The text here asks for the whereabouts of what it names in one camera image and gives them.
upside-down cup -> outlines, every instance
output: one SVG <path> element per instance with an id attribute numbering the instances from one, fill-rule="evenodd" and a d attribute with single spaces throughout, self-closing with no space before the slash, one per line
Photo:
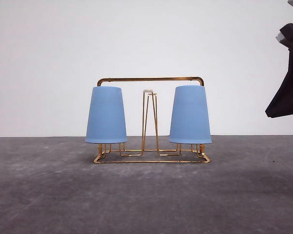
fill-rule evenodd
<path id="1" fill-rule="evenodd" d="M 99 144 L 127 141 L 121 88 L 93 88 L 85 141 Z"/>
<path id="2" fill-rule="evenodd" d="M 204 86 L 176 87 L 169 141 L 181 144 L 211 143 Z"/>

white backdrop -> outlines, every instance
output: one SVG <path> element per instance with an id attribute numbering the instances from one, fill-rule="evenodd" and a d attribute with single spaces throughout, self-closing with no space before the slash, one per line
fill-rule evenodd
<path id="1" fill-rule="evenodd" d="M 293 116 L 265 114 L 287 72 L 275 36 L 289 22 L 286 0 L 0 0 L 0 137 L 85 136 L 100 78 L 170 76 L 204 79 L 213 135 L 293 135 Z M 109 83 L 123 89 L 127 134 L 141 134 L 152 88 L 168 135 L 185 83 Z"/>

concrete floor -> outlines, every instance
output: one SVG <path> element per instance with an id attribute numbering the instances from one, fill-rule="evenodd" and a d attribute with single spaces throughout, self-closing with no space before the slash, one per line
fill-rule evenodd
<path id="1" fill-rule="evenodd" d="M 293 136 L 214 136 L 208 164 L 96 152 L 84 137 L 0 138 L 0 234 L 293 234 Z"/>

black object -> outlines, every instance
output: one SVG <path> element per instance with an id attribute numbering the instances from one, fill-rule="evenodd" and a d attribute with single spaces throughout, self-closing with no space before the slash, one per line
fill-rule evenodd
<path id="1" fill-rule="evenodd" d="M 293 115 L 293 24 L 289 23 L 280 29 L 284 39 L 281 44 L 290 51 L 288 72 L 271 103 L 266 109 L 268 117 Z"/>

